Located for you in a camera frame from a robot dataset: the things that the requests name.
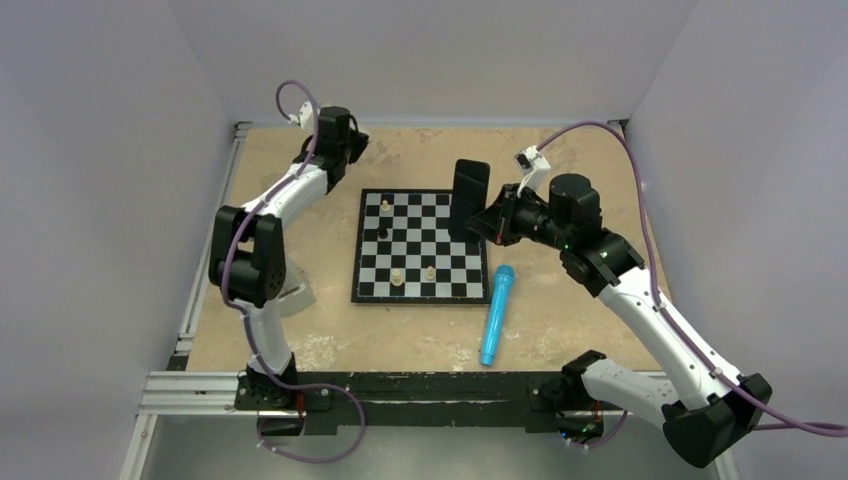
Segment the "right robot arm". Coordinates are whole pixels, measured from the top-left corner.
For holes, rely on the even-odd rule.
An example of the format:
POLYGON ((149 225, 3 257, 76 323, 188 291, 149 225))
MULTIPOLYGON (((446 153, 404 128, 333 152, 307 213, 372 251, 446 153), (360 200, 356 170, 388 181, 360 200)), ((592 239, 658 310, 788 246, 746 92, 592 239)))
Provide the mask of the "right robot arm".
POLYGON ((657 360, 663 381, 633 372, 589 350, 565 364, 557 384, 540 391, 554 411, 612 403, 659 428, 672 450, 704 468, 758 424, 747 400, 766 403, 770 384, 744 375, 685 321, 671 325, 670 301, 651 287, 651 270, 635 248, 602 224, 600 195, 579 174, 560 174, 546 199, 506 184, 464 226, 498 246, 529 239, 558 251, 568 276, 614 312, 657 360))

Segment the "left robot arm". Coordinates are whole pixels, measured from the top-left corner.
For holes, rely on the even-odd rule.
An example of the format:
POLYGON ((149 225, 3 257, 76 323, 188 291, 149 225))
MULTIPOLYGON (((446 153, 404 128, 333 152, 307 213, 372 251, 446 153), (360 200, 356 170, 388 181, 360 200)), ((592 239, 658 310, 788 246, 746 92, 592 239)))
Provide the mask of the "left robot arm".
POLYGON ((312 132, 283 177, 240 207, 215 214, 208 277, 224 303, 238 311, 250 357, 239 381, 238 407, 287 410, 302 407, 294 355, 285 340, 280 306, 297 311, 313 302, 306 282, 289 270, 285 229, 327 196, 358 161, 369 137, 340 106, 304 106, 297 121, 312 132))

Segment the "black phone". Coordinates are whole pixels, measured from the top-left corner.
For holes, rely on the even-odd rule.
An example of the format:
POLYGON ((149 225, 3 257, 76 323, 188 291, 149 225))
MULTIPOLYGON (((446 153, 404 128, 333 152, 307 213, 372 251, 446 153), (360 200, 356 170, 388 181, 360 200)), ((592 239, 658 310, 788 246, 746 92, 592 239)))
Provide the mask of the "black phone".
POLYGON ((453 241, 478 243, 479 235, 466 222, 486 205, 490 165, 486 162, 458 159, 455 162, 448 232, 453 241))

